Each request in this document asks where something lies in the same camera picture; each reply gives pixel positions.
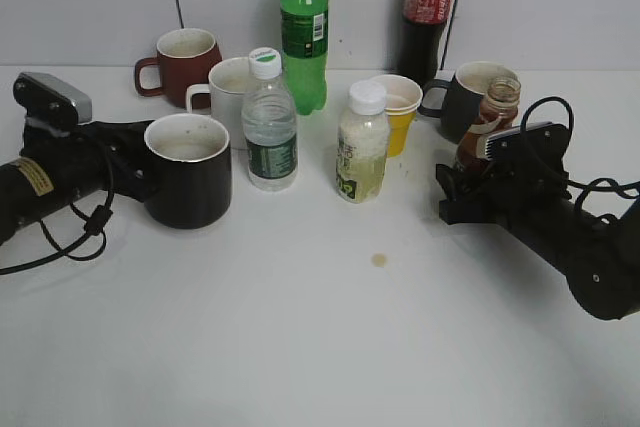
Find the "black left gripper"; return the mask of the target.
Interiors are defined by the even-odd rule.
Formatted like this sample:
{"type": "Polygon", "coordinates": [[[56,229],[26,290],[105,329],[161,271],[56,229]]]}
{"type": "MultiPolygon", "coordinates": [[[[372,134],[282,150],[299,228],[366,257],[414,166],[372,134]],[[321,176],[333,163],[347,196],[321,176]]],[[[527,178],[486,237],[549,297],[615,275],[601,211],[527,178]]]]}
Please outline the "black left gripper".
{"type": "Polygon", "coordinates": [[[66,129],[27,119],[20,156],[34,161],[51,181],[47,203],[70,203],[98,189],[145,202],[158,189],[144,141],[149,120],[88,122],[66,129]]]}

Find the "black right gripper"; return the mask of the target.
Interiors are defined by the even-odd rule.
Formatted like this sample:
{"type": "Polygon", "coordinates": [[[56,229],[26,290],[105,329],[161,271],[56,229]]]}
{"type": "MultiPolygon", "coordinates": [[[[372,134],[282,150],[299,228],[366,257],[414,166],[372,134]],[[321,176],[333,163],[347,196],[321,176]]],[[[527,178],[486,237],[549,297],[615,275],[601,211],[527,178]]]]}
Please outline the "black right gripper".
{"type": "Polygon", "coordinates": [[[518,160],[490,161],[480,172],[438,163],[436,181],[445,195],[439,217],[447,225],[498,223],[512,232],[573,235],[563,157],[543,160],[532,152],[518,160]]]}

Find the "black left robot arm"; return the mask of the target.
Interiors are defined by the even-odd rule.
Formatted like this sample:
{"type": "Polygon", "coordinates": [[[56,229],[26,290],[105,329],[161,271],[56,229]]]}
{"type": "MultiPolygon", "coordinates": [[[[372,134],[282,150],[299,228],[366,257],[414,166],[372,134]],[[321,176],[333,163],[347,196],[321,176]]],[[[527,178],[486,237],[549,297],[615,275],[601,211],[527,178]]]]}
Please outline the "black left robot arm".
{"type": "Polygon", "coordinates": [[[1,241],[98,191],[145,201],[157,189],[144,141],[150,121],[89,122],[60,135],[34,126],[1,166],[1,241]]]}

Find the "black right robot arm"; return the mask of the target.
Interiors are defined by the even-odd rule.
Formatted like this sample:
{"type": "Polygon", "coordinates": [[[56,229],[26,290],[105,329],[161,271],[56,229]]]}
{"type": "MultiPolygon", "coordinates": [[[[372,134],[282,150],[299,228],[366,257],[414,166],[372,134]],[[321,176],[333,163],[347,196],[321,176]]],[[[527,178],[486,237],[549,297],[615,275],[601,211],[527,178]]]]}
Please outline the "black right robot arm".
{"type": "Polygon", "coordinates": [[[583,210],[567,189],[569,142],[568,129],[552,122],[482,136],[476,152],[489,167],[481,176],[437,165],[439,216],[503,227],[565,276],[585,311],[621,319],[639,310],[639,205],[619,219],[583,210]]]}

